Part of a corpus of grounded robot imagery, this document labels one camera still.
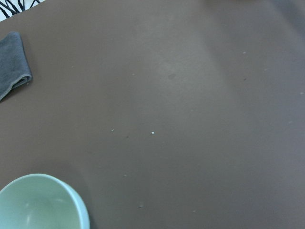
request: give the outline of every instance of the cloth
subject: cloth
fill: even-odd
[[[0,41],[0,100],[31,79],[21,36],[18,32],[10,32]]]

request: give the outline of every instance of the bowl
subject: bowl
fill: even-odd
[[[0,229],[89,229],[86,206],[63,181],[30,174],[0,191]]]

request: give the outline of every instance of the folded cloth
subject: folded cloth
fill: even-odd
[[[31,79],[20,34],[10,32],[0,41],[0,100]]]

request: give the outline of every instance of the brown table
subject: brown table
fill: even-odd
[[[9,31],[34,80],[0,103],[1,187],[56,176],[92,229],[305,227],[303,0],[47,0]]]

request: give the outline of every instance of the bowl rim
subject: bowl rim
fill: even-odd
[[[81,196],[70,186],[68,185],[67,183],[65,183],[64,181],[61,181],[59,180],[58,178],[56,177],[53,177],[51,175],[47,175],[47,174],[43,174],[43,173],[33,173],[33,174],[28,174],[28,175],[24,175],[24,176],[21,176],[13,181],[11,181],[10,183],[8,183],[6,186],[4,186],[3,189],[0,190],[0,195],[11,185],[13,185],[14,183],[17,183],[18,181],[20,180],[23,180],[25,178],[29,178],[29,177],[42,177],[42,178],[46,178],[46,179],[50,179],[50,180],[53,180],[55,181],[57,184],[59,184],[69,195],[69,197],[71,198],[75,208],[76,208],[76,211],[77,211],[77,215],[78,215],[78,219],[80,221],[80,228],[81,229],[86,229],[86,225],[85,225],[85,220],[84,218],[88,218],[88,223],[89,223],[89,227],[90,228],[90,222],[89,222],[89,214],[88,214],[88,211],[87,211],[87,208],[86,208],[86,205],[84,204]],[[85,210],[85,216],[83,216],[83,214],[81,213],[82,212],[82,207],[79,205],[78,203],[78,200],[77,199],[80,199],[80,201],[82,201],[83,203],[83,207],[84,207],[84,210]]]

